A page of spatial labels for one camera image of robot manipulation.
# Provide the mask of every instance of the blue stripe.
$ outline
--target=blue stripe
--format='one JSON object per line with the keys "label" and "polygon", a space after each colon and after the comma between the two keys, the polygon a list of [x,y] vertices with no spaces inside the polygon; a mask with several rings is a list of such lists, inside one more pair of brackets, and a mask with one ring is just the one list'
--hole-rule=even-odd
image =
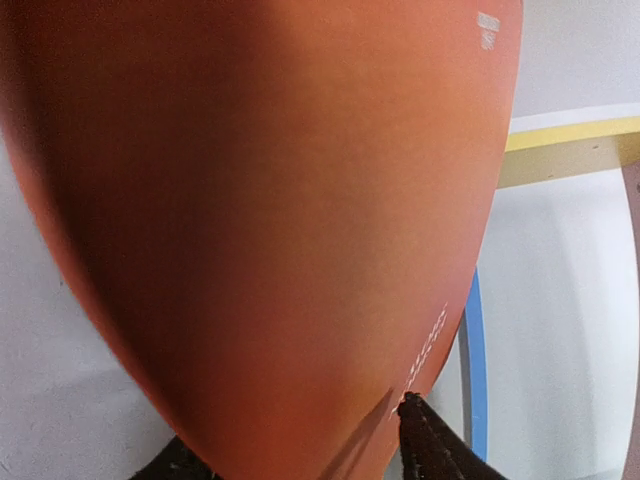
{"label": "blue stripe", "polygon": [[488,398],[487,357],[484,342],[484,320],[478,270],[473,274],[471,291],[465,308],[469,348],[469,379],[471,390],[471,448],[482,460],[487,460]]}

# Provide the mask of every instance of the yellow stripe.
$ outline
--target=yellow stripe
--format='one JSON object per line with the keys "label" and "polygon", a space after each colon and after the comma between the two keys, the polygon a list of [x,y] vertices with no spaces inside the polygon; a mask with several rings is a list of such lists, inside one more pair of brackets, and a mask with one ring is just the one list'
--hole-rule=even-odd
{"label": "yellow stripe", "polygon": [[640,117],[616,118],[599,122],[543,128],[530,132],[512,133],[507,140],[506,151],[513,152],[527,148],[632,132],[640,132]]}

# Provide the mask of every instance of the orange plastic surface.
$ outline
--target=orange plastic surface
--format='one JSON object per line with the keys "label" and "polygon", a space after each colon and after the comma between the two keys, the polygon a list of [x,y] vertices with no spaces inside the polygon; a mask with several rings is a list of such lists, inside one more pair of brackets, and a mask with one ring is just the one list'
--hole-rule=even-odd
{"label": "orange plastic surface", "polygon": [[469,290],[520,0],[2,8],[15,172],[165,418],[227,480],[380,478]]}

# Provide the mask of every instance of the orange object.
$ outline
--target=orange object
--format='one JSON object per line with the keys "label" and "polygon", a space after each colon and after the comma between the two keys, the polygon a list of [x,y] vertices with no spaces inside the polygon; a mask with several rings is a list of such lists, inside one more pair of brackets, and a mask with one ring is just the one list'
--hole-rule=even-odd
{"label": "orange object", "polygon": [[520,0],[1,8],[25,198],[165,418],[226,479],[379,478],[469,290]]}

